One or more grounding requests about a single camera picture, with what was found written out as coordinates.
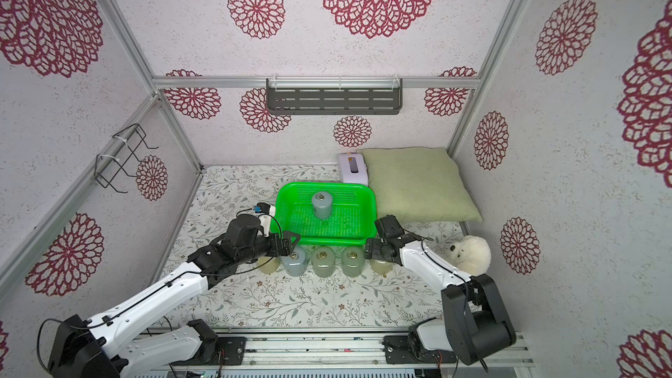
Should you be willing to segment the yellow canister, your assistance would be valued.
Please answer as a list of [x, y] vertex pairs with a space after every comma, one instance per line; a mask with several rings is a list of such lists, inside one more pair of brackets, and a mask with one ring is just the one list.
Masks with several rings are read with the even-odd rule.
[[392, 262], [385, 262], [380, 260], [371, 260], [370, 267], [374, 273], [385, 276], [388, 275], [394, 269], [394, 264]]
[[257, 269], [266, 275], [276, 272], [281, 265], [278, 257], [260, 257], [257, 261]]

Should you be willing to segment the blue-grey canister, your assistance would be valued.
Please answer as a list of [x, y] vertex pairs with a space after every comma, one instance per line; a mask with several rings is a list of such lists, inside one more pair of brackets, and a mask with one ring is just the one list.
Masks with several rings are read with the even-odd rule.
[[307, 270], [308, 258], [305, 249], [302, 247], [295, 248], [290, 255], [280, 257], [280, 260], [290, 277], [300, 277]]

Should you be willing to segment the green canister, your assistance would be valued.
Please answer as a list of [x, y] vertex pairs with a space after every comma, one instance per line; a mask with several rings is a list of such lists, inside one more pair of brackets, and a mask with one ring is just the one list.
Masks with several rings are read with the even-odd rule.
[[329, 278], [334, 274], [336, 255], [329, 247], [318, 247], [311, 255], [313, 272], [319, 278]]
[[362, 274], [366, 258], [361, 247], [347, 247], [341, 254], [343, 273], [349, 278], [356, 278]]

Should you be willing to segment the green plastic basket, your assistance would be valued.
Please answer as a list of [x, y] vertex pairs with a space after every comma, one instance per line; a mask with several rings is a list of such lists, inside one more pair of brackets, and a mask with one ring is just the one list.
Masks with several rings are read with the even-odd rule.
[[[314, 213], [317, 194], [331, 203], [325, 220]], [[365, 185], [293, 182], [279, 189], [275, 207], [281, 228], [300, 235], [301, 246], [362, 247], [376, 236], [376, 196]]]

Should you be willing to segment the blue canister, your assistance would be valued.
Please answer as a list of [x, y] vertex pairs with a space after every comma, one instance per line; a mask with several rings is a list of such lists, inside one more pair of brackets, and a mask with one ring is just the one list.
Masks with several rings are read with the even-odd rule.
[[314, 216], [321, 220], [327, 220], [332, 216], [334, 200], [329, 192], [318, 192], [313, 195], [311, 204], [313, 204]]

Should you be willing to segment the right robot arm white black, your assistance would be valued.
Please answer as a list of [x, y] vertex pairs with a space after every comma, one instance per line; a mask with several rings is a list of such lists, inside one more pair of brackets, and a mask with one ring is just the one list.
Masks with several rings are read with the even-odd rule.
[[443, 308], [442, 318], [410, 327], [406, 343], [384, 341], [392, 356], [406, 353], [416, 362], [450, 360], [469, 366], [516, 344], [516, 330], [493, 278], [473, 276], [446, 261], [393, 215], [374, 225], [377, 236], [367, 239], [365, 257], [413, 272], [440, 294]]

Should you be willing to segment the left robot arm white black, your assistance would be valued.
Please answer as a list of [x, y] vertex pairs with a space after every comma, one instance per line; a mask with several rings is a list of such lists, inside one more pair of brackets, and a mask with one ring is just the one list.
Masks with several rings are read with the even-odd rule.
[[187, 257], [173, 272], [121, 304], [87, 320], [58, 321], [48, 360], [52, 377], [133, 377], [175, 362], [206, 364], [218, 359], [219, 336], [204, 320], [140, 338], [171, 310], [239, 273], [260, 257], [286, 257], [300, 236], [277, 229], [271, 215], [238, 215], [227, 231]]

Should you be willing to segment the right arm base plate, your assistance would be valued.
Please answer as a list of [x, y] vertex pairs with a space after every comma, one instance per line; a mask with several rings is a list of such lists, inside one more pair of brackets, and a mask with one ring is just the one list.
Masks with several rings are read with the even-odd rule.
[[455, 364], [458, 360], [450, 350], [425, 348], [415, 334], [386, 335], [383, 337], [383, 346], [388, 364]]

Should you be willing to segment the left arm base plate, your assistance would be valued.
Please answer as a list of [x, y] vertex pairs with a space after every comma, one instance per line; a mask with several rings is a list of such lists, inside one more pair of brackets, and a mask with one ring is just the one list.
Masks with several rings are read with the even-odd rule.
[[173, 366], [241, 366], [245, 354], [247, 339], [244, 337], [218, 337], [206, 339], [196, 354], [180, 362], [173, 362]]

